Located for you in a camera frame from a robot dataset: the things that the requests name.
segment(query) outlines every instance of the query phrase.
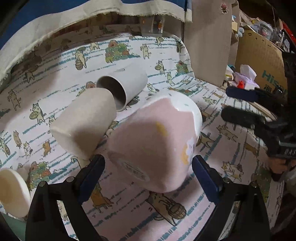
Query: cardboard box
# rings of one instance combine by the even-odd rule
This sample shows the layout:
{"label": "cardboard box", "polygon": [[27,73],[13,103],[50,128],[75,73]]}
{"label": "cardboard box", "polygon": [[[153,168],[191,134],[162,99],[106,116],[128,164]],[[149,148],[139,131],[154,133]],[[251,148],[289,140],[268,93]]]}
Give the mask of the cardboard box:
{"label": "cardboard box", "polygon": [[287,78],[281,50],[265,37],[245,30],[239,38],[235,68],[241,64],[249,65],[257,74],[255,82],[260,88],[272,92],[276,85],[283,88],[287,95]]}
{"label": "cardboard box", "polygon": [[232,22],[232,30],[237,34],[237,32],[238,32],[238,24],[237,24],[237,22]]}

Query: plastic container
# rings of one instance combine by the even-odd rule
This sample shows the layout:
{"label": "plastic container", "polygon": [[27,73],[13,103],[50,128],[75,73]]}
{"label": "plastic container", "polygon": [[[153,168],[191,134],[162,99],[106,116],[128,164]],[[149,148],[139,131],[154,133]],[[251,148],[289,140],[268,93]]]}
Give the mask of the plastic container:
{"label": "plastic container", "polygon": [[264,21],[259,22],[259,34],[264,36],[267,40],[270,40],[270,36],[272,34],[272,27]]}

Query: blue fabric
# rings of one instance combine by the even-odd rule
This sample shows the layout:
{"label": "blue fabric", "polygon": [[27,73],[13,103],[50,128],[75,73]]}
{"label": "blue fabric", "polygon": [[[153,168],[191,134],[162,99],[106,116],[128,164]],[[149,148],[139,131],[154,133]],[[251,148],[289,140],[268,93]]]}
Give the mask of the blue fabric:
{"label": "blue fabric", "polygon": [[[15,15],[7,29],[3,33],[0,39],[0,49],[4,44],[24,25],[30,21],[51,13],[58,13],[75,8],[89,0],[30,0],[22,9]],[[125,4],[143,3],[151,0],[121,0]],[[172,2],[179,7],[182,7],[185,11],[188,7],[188,2],[191,0],[165,0]]]}

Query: mug label sticker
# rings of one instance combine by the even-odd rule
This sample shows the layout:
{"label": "mug label sticker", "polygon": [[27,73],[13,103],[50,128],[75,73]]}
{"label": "mug label sticker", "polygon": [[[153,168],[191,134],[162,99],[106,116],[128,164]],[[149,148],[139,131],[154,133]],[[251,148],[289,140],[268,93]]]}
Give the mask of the mug label sticker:
{"label": "mug label sticker", "polygon": [[130,175],[134,176],[136,179],[148,182],[150,181],[149,176],[142,171],[140,168],[134,166],[134,164],[131,164],[124,160],[118,160],[118,163],[122,166],[122,168],[127,171]]}

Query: plush toy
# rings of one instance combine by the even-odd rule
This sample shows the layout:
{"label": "plush toy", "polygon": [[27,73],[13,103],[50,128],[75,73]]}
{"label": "plush toy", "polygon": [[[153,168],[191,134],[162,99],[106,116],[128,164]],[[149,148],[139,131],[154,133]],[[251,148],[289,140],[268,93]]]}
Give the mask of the plush toy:
{"label": "plush toy", "polygon": [[241,38],[243,33],[244,33],[244,29],[242,27],[239,27],[239,30],[237,34],[235,34],[235,36]]}

